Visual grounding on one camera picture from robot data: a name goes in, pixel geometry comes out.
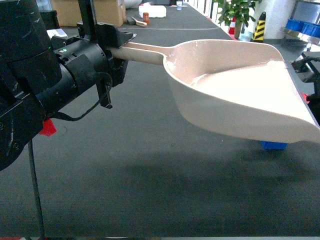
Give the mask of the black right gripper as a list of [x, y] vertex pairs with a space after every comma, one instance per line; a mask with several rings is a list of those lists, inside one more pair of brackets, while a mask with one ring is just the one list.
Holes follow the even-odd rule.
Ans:
[[313, 83], [314, 93], [306, 97], [311, 110], [320, 109], [320, 53], [303, 52], [300, 57], [290, 62], [300, 80]]

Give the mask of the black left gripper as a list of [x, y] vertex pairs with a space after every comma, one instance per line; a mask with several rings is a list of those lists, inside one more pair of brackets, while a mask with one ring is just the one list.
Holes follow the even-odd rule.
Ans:
[[53, 49], [60, 63], [76, 82], [78, 94], [96, 85], [102, 107], [111, 109], [111, 88], [124, 82], [129, 61], [114, 57], [110, 48], [119, 49], [137, 35], [122, 32], [115, 25], [97, 23], [95, 36], [85, 34], [82, 22], [77, 23], [78, 36], [51, 38]]

